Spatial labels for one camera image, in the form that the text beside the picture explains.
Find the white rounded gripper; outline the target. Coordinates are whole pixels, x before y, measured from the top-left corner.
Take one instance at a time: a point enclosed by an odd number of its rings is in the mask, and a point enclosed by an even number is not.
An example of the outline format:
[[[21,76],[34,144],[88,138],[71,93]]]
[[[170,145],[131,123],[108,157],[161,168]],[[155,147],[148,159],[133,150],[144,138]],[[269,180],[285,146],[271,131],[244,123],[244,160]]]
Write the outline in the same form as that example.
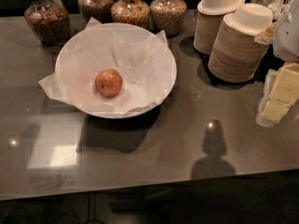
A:
[[[273,43],[276,57],[295,62],[284,63],[277,71],[270,69],[265,77],[256,122],[263,127],[273,127],[299,100],[299,3],[292,3],[277,25],[271,24],[257,34],[254,41],[262,45]]]

